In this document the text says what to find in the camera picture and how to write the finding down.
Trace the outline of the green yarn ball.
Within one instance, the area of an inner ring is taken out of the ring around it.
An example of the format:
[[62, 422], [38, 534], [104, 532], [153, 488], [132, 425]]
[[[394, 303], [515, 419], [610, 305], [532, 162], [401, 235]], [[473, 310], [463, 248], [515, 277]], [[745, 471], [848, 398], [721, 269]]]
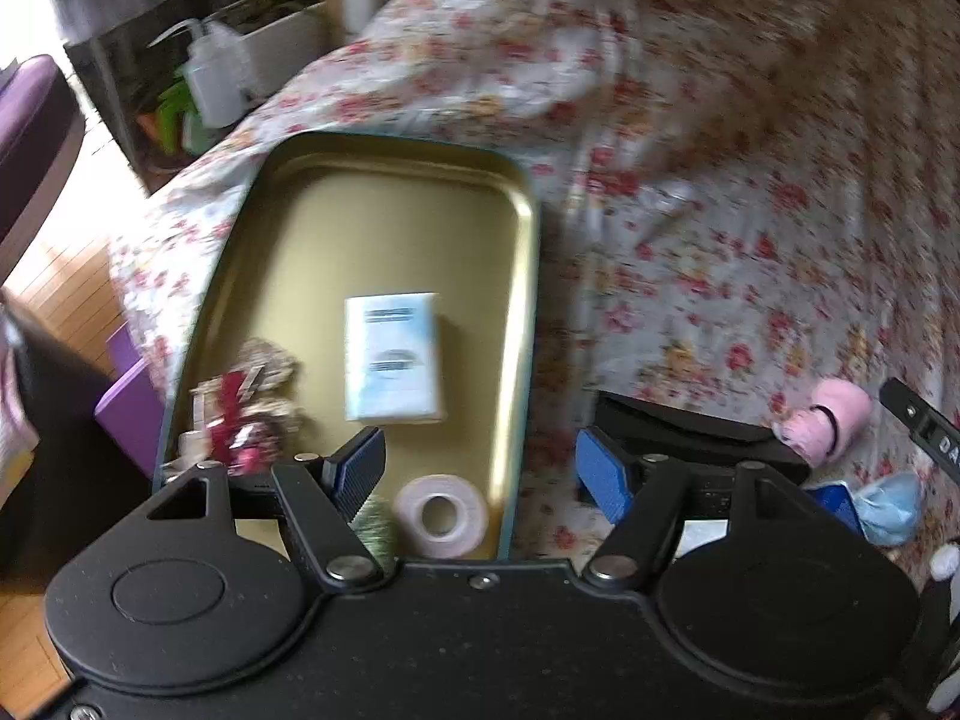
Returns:
[[368, 497], [350, 527], [381, 569], [386, 574], [391, 572], [397, 554], [397, 530], [389, 502], [379, 496]]

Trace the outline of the pink cloth with band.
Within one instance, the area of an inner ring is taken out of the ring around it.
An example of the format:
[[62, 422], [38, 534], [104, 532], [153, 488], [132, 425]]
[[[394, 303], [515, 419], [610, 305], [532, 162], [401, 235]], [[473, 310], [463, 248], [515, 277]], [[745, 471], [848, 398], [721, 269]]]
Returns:
[[771, 427], [775, 437], [811, 468], [836, 460], [859, 436], [871, 417], [872, 400], [864, 388], [843, 379], [822, 379], [811, 401]]

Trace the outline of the dried flower sachet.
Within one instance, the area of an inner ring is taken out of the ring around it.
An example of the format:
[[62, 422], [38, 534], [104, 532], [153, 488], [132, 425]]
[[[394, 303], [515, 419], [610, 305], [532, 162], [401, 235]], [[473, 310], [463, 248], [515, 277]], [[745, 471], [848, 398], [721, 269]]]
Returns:
[[267, 472], [299, 433], [301, 408], [288, 397], [299, 362], [278, 344], [249, 338], [228, 371], [190, 390], [190, 429], [179, 457], [216, 461], [231, 476]]

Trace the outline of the pink bandage tape roll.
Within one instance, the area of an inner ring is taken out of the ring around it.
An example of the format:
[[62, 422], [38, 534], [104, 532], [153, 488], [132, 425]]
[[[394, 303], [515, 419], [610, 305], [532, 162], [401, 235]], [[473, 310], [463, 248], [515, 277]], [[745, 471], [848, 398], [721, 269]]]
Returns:
[[420, 557], [466, 557], [487, 534], [487, 501], [460, 476], [412, 479], [394, 497], [392, 510], [405, 541]]

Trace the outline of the white tissue packet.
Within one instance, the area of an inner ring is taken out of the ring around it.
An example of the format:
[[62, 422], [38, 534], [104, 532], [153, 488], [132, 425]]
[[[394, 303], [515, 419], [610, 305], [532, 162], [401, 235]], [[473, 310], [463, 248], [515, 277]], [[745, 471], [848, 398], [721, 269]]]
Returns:
[[345, 299], [345, 416], [370, 424], [443, 421], [433, 293]]

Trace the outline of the black rectangular case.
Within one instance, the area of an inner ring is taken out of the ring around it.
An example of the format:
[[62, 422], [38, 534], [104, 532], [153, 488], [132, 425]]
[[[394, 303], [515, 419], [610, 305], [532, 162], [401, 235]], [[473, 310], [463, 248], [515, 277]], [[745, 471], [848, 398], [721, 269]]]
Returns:
[[734, 468], [761, 461], [793, 483], [804, 483], [811, 467], [782, 444], [770, 427], [700, 415], [622, 395], [601, 392], [590, 426], [601, 429], [628, 455], [667, 455], [701, 465]]

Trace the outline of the blue box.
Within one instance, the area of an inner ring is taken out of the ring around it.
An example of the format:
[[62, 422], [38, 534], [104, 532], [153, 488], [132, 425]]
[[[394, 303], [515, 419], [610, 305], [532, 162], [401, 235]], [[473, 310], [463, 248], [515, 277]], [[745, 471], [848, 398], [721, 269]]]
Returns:
[[805, 492], [822, 509], [838, 518], [844, 527], [850, 528], [851, 532], [856, 535], [864, 536], [861, 518], [857, 515], [854, 496], [848, 484], [843, 483], [843, 481], [835, 481], [835, 483], [812, 486], [812, 488], [805, 489]]

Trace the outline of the gold metal tray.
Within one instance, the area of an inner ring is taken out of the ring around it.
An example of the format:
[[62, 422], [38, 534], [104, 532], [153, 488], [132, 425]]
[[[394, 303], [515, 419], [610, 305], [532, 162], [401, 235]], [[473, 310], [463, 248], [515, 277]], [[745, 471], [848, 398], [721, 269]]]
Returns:
[[194, 424], [195, 388], [244, 343], [290, 353], [283, 393], [300, 452], [358, 433], [348, 392], [436, 366], [441, 410], [381, 416], [394, 499], [454, 475], [483, 497], [482, 557], [508, 554], [523, 460], [539, 257], [539, 202], [489, 149], [369, 133], [306, 132], [275, 146], [242, 197], [200, 300], [160, 454]]

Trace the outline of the floral tablecloth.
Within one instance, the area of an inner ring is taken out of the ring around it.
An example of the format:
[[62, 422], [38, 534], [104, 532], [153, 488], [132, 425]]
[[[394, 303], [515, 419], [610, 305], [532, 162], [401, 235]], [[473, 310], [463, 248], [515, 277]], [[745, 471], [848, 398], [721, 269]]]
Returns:
[[747, 422], [841, 377], [958, 411], [957, 0], [392, 0], [149, 200], [110, 276], [159, 383], [265, 153], [486, 146], [542, 205], [512, 546], [583, 559], [599, 390]]

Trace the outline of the white squeeze bottle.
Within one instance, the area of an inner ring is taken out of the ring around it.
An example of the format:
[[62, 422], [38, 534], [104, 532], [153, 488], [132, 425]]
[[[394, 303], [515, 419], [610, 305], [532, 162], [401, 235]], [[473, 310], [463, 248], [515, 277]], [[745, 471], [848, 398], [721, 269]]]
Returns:
[[223, 130], [235, 124], [247, 110], [241, 86], [241, 57], [236, 52], [235, 41], [226, 36], [223, 29], [215, 28], [212, 21], [202, 23], [189, 18], [158, 34], [149, 47], [181, 32], [187, 32], [190, 37], [182, 76], [203, 126], [208, 130]]

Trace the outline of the purple stool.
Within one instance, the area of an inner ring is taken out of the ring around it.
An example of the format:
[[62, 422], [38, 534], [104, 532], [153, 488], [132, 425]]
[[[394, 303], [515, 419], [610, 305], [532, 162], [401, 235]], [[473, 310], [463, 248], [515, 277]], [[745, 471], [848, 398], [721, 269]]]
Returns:
[[75, 167], [85, 117], [50, 55], [2, 75], [2, 278], [25, 255]]

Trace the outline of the white planter with plant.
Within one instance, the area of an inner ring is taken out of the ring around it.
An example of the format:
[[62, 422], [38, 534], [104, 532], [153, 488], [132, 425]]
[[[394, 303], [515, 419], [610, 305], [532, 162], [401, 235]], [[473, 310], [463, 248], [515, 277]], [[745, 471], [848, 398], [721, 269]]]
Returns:
[[257, 103], [319, 59], [329, 42], [322, 0], [233, 0], [203, 24], [239, 89]]

